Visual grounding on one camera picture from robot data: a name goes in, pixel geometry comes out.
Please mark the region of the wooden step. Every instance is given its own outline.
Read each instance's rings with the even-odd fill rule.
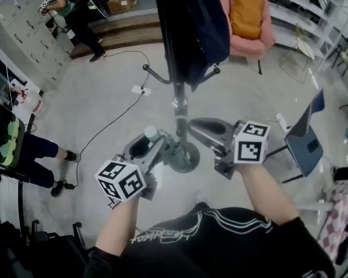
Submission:
[[[162,42],[162,34],[159,26],[134,28],[132,30],[120,28],[119,30],[114,30],[114,32],[105,33],[101,38],[103,39],[101,45],[106,50]],[[89,54],[93,54],[92,50],[83,43],[79,43],[75,46],[70,57],[71,59],[75,59]]]
[[[158,14],[146,14],[144,16],[134,16],[117,21],[107,21],[92,28],[93,32],[103,37],[109,33],[122,30],[134,30],[139,28],[159,27],[160,20]]]

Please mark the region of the power strip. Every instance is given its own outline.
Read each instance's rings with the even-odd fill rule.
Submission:
[[[276,119],[277,119],[277,121],[278,121],[278,124],[280,125],[280,127],[281,127],[282,130],[284,131],[284,133],[289,132],[288,124],[286,123],[286,120],[284,119],[284,117],[282,116],[282,114],[277,114],[277,115],[276,115]]]
[[[133,93],[137,93],[137,94],[141,94],[142,92],[144,92],[145,96],[149,96],[151,95],[151,89],[148,88],[144,88],[143,90],[140,88],[140,86],[134,86],[132,89]]]

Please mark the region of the checkered cloth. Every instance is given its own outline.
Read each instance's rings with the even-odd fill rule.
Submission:
[[[334,202],[333,209],[317,241],[335,263],[339,246],[348,237],[345,232],[348,224],[348,180],[336,182],[331,200]]]

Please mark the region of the black t-shirt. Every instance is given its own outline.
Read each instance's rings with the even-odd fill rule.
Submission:
[[[205,209],[155,225],[121,257],[98,248],[84,278],[334,277],[300,218],[277,226],[243,208]]]

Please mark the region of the cardboard box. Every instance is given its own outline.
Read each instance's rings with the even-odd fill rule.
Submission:
[[[136,5],[137,0],[109,0],[107,2],[108,9],[111,14],[126,12]]]

